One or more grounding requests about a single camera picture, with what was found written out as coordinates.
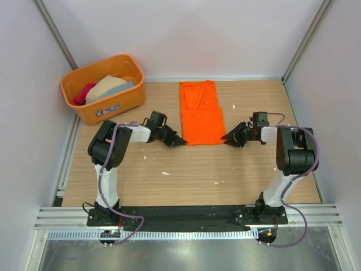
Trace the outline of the orange t shirt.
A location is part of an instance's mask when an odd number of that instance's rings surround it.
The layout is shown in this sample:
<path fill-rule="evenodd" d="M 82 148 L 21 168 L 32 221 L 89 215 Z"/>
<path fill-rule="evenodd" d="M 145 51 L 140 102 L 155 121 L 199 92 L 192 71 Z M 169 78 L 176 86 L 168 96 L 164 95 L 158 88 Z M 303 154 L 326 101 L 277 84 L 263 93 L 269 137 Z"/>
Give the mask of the orange t shirt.
<path fill-rule="evenodd" d="M 214 81 L 181 82 L 179 101 L 182 136 L 187 145 L 224 143 L 226 130 Z"/>

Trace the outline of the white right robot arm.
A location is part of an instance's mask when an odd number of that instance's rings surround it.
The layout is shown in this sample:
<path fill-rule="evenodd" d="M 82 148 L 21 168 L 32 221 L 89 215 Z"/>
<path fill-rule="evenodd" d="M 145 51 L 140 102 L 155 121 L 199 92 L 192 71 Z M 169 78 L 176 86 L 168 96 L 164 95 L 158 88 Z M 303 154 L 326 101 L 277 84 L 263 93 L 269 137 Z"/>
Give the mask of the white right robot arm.
<path fill-rule="evenodd" d="M 249 122 L 240 122 L 222 137 L 224 143 L 233 147 L 244 147 L 247 142 L 257 141 L 265 145 L 276 144 L 276 173 L 269 187 L 261 192 L 252 214 L 266 224 L 274 217 L 282 216 L 285 200 L 302 178 L 315 171 L 319 165 L 319 144 L 311 128 L 282 125 L 281 120 L 270 126 L 268 112 L 254 112 Z"/>

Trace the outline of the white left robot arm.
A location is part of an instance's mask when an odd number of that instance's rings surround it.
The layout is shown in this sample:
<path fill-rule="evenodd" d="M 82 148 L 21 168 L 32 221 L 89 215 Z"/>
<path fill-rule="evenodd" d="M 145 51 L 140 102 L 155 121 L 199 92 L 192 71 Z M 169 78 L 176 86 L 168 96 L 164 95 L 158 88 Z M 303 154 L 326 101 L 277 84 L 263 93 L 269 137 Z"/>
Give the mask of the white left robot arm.
<path fill-rule="evenodd" d="M 168 147 L 178 147 L 187 141 L 166 124 L 168 117 L 153 111 L 142 123 L 116 123 L 106 120 L 90 142 L 87 153 L 97 176 L 97 196 L 89 219 L 115 225 L 120 218 L 117 193 L 117 172 L 130 143 L 160 141 Z"/>

